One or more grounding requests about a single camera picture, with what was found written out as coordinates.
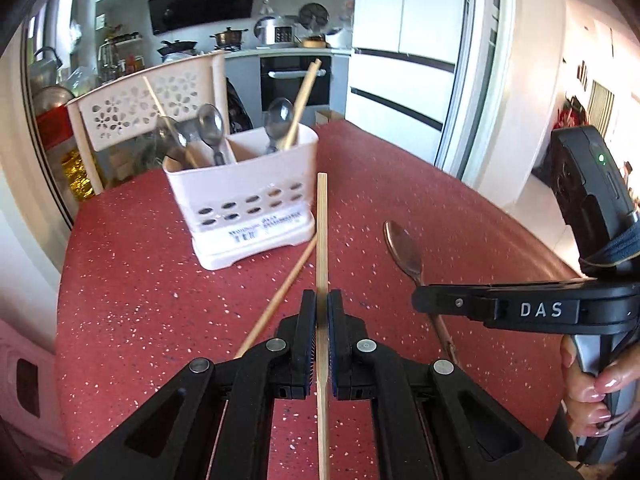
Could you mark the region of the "person's right hand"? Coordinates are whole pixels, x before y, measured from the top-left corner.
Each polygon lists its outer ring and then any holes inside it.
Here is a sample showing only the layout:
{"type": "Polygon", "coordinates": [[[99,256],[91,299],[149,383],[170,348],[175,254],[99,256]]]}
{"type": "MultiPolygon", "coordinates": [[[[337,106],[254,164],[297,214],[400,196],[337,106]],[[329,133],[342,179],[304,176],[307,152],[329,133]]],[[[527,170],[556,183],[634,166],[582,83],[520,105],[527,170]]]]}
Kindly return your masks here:
{"type": "Polygon", "coordinates": [[[600,437],[604,431],[598,425],[611,418],[610,410],[603,403],[604,397],[639,379],[639,344],[636,342],[627,348],[597,377],[582,372],[570,336],[562,338],[560,352],[568,429],[575,437],[600,437]]]}

